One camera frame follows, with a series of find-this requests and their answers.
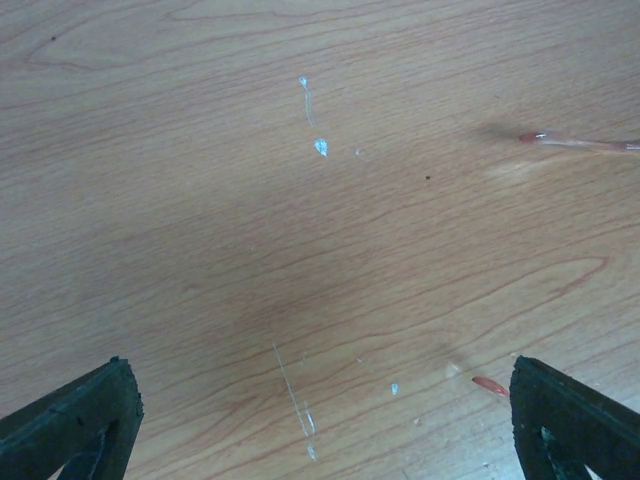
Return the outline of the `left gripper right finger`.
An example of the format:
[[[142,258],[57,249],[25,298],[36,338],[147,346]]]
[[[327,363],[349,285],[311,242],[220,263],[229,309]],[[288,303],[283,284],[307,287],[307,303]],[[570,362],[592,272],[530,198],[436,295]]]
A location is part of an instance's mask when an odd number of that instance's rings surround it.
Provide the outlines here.
[[[639,414],[544,362],[510,380],[514,445],[527,479],[637,479]]]

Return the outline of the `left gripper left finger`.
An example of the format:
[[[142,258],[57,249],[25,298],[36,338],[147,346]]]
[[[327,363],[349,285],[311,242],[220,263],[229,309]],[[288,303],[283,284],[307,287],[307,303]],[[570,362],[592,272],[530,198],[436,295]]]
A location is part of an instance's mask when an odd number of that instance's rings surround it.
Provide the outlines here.
[[[131,365],[113,357],[1,419],[1,477],[122,479],[142,420]]]

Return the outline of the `transparent brown sunglasses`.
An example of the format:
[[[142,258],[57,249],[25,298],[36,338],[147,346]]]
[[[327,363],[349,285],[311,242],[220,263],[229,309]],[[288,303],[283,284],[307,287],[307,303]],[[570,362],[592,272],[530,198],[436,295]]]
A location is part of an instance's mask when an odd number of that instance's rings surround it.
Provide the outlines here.
[[[526,145],[543,146],[543,147],[559,147],[569,149],[586,150],[604,154],[639,154],[639,141],[604,141],[604,140],[584,140],[571,135],[555,132],[555,131],[538,131],[524,133],[519,137],[519,141]],[[498,395],[502,398],[509,399],[510,393],[508,389],[493,379],[474,376],[472,382],[476,385]]]

